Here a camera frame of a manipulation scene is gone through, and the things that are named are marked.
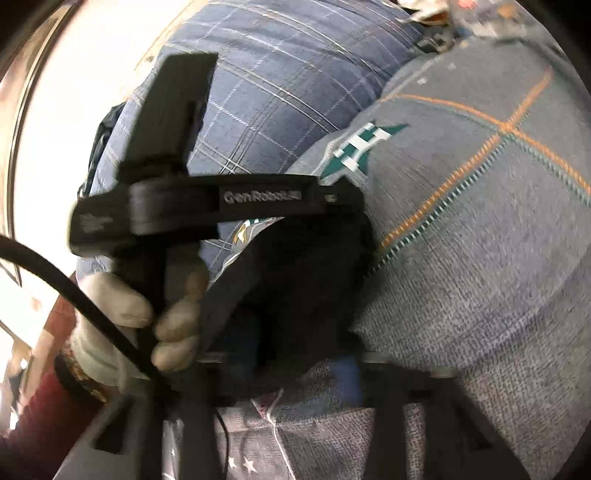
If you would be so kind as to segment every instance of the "gloved hand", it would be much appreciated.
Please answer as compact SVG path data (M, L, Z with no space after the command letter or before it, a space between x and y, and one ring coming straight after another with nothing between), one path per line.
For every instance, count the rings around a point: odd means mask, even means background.
M197 348L200 302L209 282L204 263L185 280L186 296L157 319L154 333L159 340L152 352L152 363L161 371L186 368ZM80 282L80 288L95 305L119 327L139 329L154 322L145 297L111 273L96 273ZM70 346L86 375L110 387L125 384L122 375L140 377L137 369L78 311L77 326Z

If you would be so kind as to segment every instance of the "black cable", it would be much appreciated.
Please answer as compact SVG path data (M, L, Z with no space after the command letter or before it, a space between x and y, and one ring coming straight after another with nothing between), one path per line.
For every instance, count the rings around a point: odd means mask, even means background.
M228 467L229 467L229 463L230 463L230 434L228 433L228 428L226 427L226 424L223 421L222 415L216 410L216 418L218 420L218 422L220 423L220 425L222 426L222 430L223 430L223 434L226 436L226 462L225 462L225 467L223 470L223 477L224 478L228 478Z
M0 235L0 258L20 265L55 288L97 330L125 355L139 371L153 380L164 391L170 390L168 381L160 371L119 331L119 329L92 303L84 292L57 267L23 244Z

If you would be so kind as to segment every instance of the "finger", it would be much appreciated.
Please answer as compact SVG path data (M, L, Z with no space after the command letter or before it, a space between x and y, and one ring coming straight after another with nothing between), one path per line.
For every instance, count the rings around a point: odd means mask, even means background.
M158 321L156 338L162 342L178 342L197 333L197 320L201 313L198 302L185 297L170 307Z
M203 300L207 285L209 284L209 270L203 260L199 259L195 271L190 273L185 280L185 292L193 301Z
M108 319L116 325L142 328L152 319L152 305L112 273L100 272L86 277L80 288Z
M160 342L152 351L152 363L163 372L183 370L191 363L196 349L196 335L179 342Z

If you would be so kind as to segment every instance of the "orange stitching line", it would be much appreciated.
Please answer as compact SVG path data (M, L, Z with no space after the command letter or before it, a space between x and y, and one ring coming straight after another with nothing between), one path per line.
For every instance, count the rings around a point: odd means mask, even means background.
M395 230L392 230L384 240L382 240L382 248L386 248L392 241L402 235L405 231L407 231L411 226L415 225L421 218L425 216L427 211L430 210L431 206L441 198L442 195L446 194L454 184L463 177L466 173L470 172L472 167L475 166L476 163L479 163L486 155L490 153L492 148L498 143L501 139L500 135L494 134L490 137L484 144L480 147L480 150L476 152L476 154L468 160L464 165L458 167L447 179L443 184L433 192L433 194L425 200L419 209L415 212L415 214L408 217L405 221L403 221L400 225L396 227Z
M484 120L487 120L490 123L497 125L499 127L503 126L503 122L501 122L500 120L497 120L493 116L487 115L486 113L481 112L480 110L476 110L475 108L472 108L471 106L464 105L463 103L451 102L449 100L441 100L440 98L422 97L420 95L406 95L406 94L395 95L392 98L411 98L414 100L422 100L423 102L437 103L439 105L452 106L454 108L457 108L458 110L464 110L466 112L472 113L473 115L479 116L480 118L483 118Z
M495 125L498 125L500 123L501 130L503 131L503 133L507 133L505 130L511 131L514 129L515 123L517 121L519 121L519 119L522 118L523 115L525 115L527 109L531 106L531 104L535 101L535 99L548 86L548 84L550 83L551 76L552 76L552 70L549 70L548 72L546 72L544 77L527 93L525 98L521 101L519 106L516 108L515 112L513 112L513 114L509 117L509 120L507 120L506 122L499 122L496 118L493 118L483 112L480 112L476 109L473 109L473 108L468 107L467 105L463 105L461 103L448 102L447 100L440 100L440 99L429 99L428 97L423 97L421 99L425 99L427 101L434 100L435 103L442 103L444 105L451 105L451 106L460 107L462 110L470 111L471 113L481 116L482 118L490 117L490 119L494 120L492 123L494 123ZM496 146L496 144L500 140L501 140L501 136L499 134L494 134L486 142L484 142L482 144L482 146L480 147L480 149L478 150L478 152L476 152L476 154L470 160L468 160L466 163L464 163L464 165L457 168L451 174L451 176L449 176L446 179L446 181L443 182L443 184L427 200L425 200L421 204L419 209L413 215L406 218L405 221L403 221L394 230L392 230L388 235L386 235L384 240L382 240L381 248L382 249L386 248L389 244L392 243L392 241L395 238L402 235L411 226L415 225L421 218L423 218L425 216L425 214L427 213L427 211L431 208L433 203L435 203L442 195L447 193L452 188L452 186L457 182L458 179L462 178L467 173L469 173L477 163L479 163L482 159L484 159L484 157L491 151L491 149L494 146Z
M587 194L591 195L591 186L589 186L583 176L578 171L576 171L565 159L559 157L543 143L528 137L525 133L520 132L519 130L514 129L511 133L523 141L529 143L532 147L538 149L540 152L546 155L546 157L548 157L550 160L557 163L558 166L560 166L563 170L566 170L566 172L585 189Z

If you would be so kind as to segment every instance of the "blue plaid fabric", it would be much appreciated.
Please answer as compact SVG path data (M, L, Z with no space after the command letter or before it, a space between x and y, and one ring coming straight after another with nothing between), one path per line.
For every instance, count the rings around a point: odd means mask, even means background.
M368 0L211 1L163 47L152 73L127 102L93 180L114 185L134 119L164 58L219 53L204 125L189 158L192 175L280 173L326 134L345 128L408 60L421 38L404 11ZM214 276L236 224L202 245ZM104 258L79 262L79 279L108 270Z

